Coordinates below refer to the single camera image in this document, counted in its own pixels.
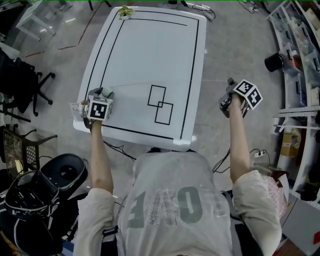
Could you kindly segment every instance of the person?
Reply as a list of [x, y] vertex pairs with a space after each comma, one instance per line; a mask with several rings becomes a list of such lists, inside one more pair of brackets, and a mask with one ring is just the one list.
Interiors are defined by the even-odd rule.
[[[261, 175], [257, 170], [250, 171], [241, 105], [240, 97], [233, 94], [228, 110], [234, 210], [244, 220], [263, 255], [271, 256], [279, 245], [282, 230]], [[110, 160], [101, 130], [102, 123], [94, 121], [91, 129], [93, 188], [85, 199], [78, 201], [76, 256], [113, 255], [111, 251], [101, 254], [103, 234], [114, 230], [117, 217], [114, 216]], [[231, 208], [216, 189], [212, 170], [203, 156], [196, 152], [143, 154], [133, 165], [133, 181], [113, 240], [119, 256], [236, 254]]]

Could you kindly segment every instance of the small plant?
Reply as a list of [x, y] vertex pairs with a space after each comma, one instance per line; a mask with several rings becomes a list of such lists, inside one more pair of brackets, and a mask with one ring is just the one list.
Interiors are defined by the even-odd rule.
[[122, 18], [124, 16], [132, 16], [134, 10], [131, 8], [128, 8], [127, 6], [123, 5], [120, 9], [119, 9], [119, 17]]

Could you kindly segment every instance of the white table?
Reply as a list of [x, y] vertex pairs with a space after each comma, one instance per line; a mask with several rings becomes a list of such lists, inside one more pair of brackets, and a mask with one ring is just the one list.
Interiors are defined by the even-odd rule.
[[56, 31], [54, 31], [52, 29], [52, 27], [50, 27], [48, 24], [46, 24], [45, 22], [43, 22], [41, 19], [39, 19], [35, 13], [37, 11], [37, 9], [39, 8], [39, 6], [42, 3], [46, 2], [46, 7], [52, 12], [52, 13], [56, 13], [57, 11], [52, 8], [50, 6], [50, 3], [47, 1], [35, 1], [35, 2], [31, 2], [32, 6], [30, 6], [25, 13], [22, 15], [20, 21], [17, 23], [17, 25], [15, 26], [17, 29], [21, 30], [22, 32], [26, 33], [28, 36], [40, 41], [40, 37], [35, 35], [34, 33], [32, 33], [31, 31], [27, 30], [25, 27], [23, 27], [23, 25], [29, 21], [29, 20], [33, 20], [35, 23], [39, 24], [39, 26], [45, 28], [49, 33], [51, 33], [53, 36], [56, 34]]
[[[189, 148], [199, 99], [207, 20], [184, 11], [114, 8], [83, 75], [77, 101], [98, 87], [115, 93], [102, 135], [164, 149]], [[73, 122], [88, 132], [83, 122]]]

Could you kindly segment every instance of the gray t-shirt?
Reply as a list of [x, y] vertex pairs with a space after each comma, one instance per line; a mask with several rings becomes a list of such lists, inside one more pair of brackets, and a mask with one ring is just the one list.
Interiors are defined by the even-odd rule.
[[[134, 185], [118, 219], [120, 256], [232, 256], [230, 209], [207, 160], [194, 152], [147, 153], [133, 166]], [[281, 238], [279, 217], [258, 171], [233, 185], [234, 208], [264, 256]], [[94, 188], [79, 201], [74, 255], [99, 256], [114, 225], [114, 199]]]

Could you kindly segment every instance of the black cup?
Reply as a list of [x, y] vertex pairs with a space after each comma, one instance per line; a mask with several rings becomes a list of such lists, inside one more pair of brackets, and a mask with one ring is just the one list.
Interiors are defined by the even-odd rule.
[[279, 53], [275, 53], [264, 60], [265, 67], [270, 71], [276, 71], [284, 67], [284, 59]]

